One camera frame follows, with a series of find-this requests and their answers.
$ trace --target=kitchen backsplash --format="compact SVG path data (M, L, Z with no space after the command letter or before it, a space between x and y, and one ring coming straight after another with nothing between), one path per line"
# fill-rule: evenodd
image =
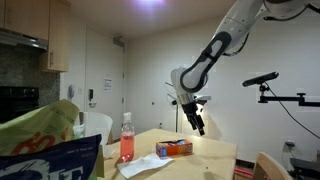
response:
M60 75L38 70L38 56L0 45L0 86L39 87L39 105L59 100Z

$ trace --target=white paper napkin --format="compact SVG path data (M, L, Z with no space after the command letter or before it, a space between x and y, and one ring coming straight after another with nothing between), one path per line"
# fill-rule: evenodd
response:
M118 169L125 178L130 178L142 171L162 167L172 160L169 157L160 159L156 153L152 153L134 161L120 163Z

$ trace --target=range hood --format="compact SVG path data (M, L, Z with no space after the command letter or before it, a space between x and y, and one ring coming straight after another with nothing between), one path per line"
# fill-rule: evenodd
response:
M41 54L47 51L48 41L0 28L0 44L8 45L16 51Z

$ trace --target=pink liquid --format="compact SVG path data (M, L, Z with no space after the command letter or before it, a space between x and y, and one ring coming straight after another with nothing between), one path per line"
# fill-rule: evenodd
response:
M123 162L131 161L134 156L134 134L122 133L120 136L120 158Z

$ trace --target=robotic arm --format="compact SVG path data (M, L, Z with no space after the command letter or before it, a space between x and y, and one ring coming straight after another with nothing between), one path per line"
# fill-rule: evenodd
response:
M193 93L206 84L207 73L220 56L233 56L241 51L226 52L247 39L252 26L260 19L286 21L300 15L307 7L320 13L319 9L305 0L238 0L221 21L208 46L189 68L179 67L171 72L171 81L193 130L204 135L204 124L196 113L197 105Z

